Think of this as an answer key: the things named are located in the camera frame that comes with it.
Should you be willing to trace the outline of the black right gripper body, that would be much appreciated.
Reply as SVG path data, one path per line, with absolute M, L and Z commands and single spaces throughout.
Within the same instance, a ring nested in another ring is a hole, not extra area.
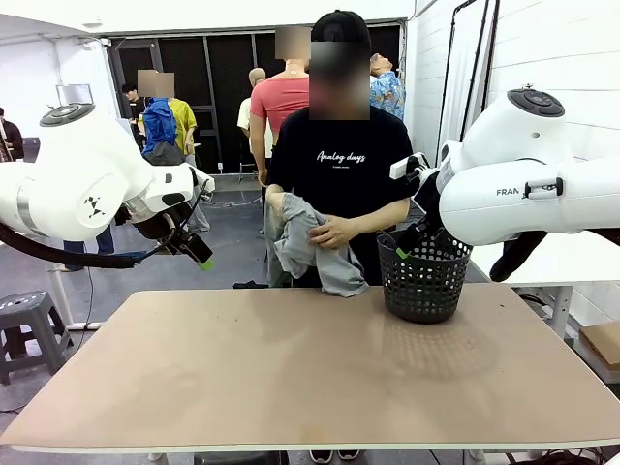
M 414 194 L 414 203 L 422 212 L 422 217 L 416 222 L 419 231 L 435 232 L 440 229 L 439 201 L 436 180 L 426 179 Z

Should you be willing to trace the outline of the person's left hand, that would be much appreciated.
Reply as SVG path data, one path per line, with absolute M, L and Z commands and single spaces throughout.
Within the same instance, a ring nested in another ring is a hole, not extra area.
M 363 233 L 363 227 L 358 218 L 327 215 L 321 225 L 309 231 L 309 241 L 322 248 L 337 249 L 346 246 L 360 233 Z

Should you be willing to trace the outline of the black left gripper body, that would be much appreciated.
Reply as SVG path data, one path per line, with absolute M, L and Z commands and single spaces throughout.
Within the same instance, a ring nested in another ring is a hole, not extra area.
M 188 253 L 187 239 L 191 236 L 185 231 L 183 218 L 179 213 L 160 212 L 146 221 L 133 223 L 133 226 L 146 239 L 155 240 L 156 253 Z

